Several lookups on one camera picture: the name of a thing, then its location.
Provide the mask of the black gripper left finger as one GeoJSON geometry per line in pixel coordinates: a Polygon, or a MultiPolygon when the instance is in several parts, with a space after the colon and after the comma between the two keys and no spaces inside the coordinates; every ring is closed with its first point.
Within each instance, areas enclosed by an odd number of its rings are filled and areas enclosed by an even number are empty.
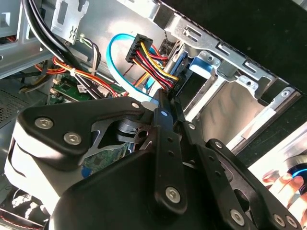
{"type": "Polygon", "coordinates": [[[153,110],[131,97],[31,107],[16,120],[16,145],[45,165],[63,172],[78,169],[86,157],[121,142],[153,154],[153,200],[175,214],[187,208],[180,137],[180,101],[158,91],[153,110]]]}

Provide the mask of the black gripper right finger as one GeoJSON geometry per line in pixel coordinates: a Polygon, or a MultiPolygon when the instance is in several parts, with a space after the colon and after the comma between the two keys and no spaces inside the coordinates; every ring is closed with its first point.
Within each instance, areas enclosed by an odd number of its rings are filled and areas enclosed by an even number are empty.
{"type": "Polygon", "coordinates": [[[195,163],[204,190],[205,208],[213,230],[300,230],[300,222],[219,140],[203,141],[185,120],[178,98],[173,98],[175,127],[183,140],[183,158],[195,163]]]}

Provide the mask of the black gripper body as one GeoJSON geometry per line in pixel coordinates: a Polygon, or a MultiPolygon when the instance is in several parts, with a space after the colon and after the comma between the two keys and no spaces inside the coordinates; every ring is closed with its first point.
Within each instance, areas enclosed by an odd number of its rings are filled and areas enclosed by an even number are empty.
{"type": "Polygon", "coordinates": [[[197,170],[184,166],[188,207],[167,213],[154,203],[154,155],[144,151],[74,184],[50,218],[51,230],[234,230],[197,170]]]}

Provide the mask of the person's bare hand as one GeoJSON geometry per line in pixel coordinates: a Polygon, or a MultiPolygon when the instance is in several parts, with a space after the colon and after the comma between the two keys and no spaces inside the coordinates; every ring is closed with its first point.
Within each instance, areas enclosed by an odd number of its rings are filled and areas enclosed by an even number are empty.
{"type": "Polygon", "coordinates": [[[292,177],[286,173],[275,181],[264,177],[263,181],[270,185],[269,191],[292,213],[299,221],[307,216],[307,194],[300,195],[292,201],[295,194],[304,185],[302,176],[292,177]]]}

